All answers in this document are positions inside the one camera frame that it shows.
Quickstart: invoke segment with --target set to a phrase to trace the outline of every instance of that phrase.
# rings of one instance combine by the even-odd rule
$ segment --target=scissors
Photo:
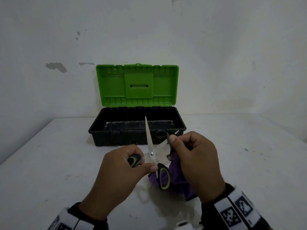
[[[145,116],[145,126],[146,126],[146,137],[147,137],[147,144],[148,144],[148,154],[149,154],[149,157],[153,160],[153,162],[158,165],[158,170],[156,171],[156,177],[159,183],[159,188],[162,190],[166,190],[170,186],[171,176],[169,174],[169,169],[164,164],[159,163],[159,161],[156,158],[156,154],[159,153],[162,150],[162,148],[164,148],[167,145],[168,139],[164,140],[158,146],[153,148],[154,146],[153,146],[153,142],[151,139],[150,130],[148,127],[146,116]],[[132,156],[128,158],[128,162],[131,167],[138,166],[141,163],[141,161],[142,161],[141,156],[137,154],[133,154]]]

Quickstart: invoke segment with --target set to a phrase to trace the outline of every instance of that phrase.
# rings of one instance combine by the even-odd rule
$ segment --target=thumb
[[[173,148],[176,150],[180,159],[182,159],[182,157],[184,157],[187,152],[190,152],[186,148],[185,144],[181,141],[181,139],[179,139],[177,136],[170,135],[169,141],[172,144]]]
[[[138,167],[133,168],[137,175],[138,181],[144,177],[146,174],[154,173],[158,170],[158,166],[154,163],[144,163]]]

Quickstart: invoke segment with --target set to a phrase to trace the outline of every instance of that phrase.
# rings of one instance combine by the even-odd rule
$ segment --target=person's right hand
[[[171,135],[169,140],[180,158],[186,180],[202,203],[208,203],[224,192],[225,181],[217,151],[210,140],[194,131],[179,137]]]

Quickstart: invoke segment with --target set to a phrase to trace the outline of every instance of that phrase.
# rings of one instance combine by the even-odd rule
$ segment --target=scissors handle
[[[138,154],[133,154],[128,157],[128,163],[132,168],[138,166],[141,160],[142,160],[142,157]]]
[[[159,188],[166,190],[171,184],[171,175],[169,174],[169,169],[162,163],[158,163],[158,178]]]

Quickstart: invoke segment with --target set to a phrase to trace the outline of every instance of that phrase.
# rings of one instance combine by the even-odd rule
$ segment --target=green plastic lid
[[[97,65],[96,72],[104,107],[176,104],[177,65]]]

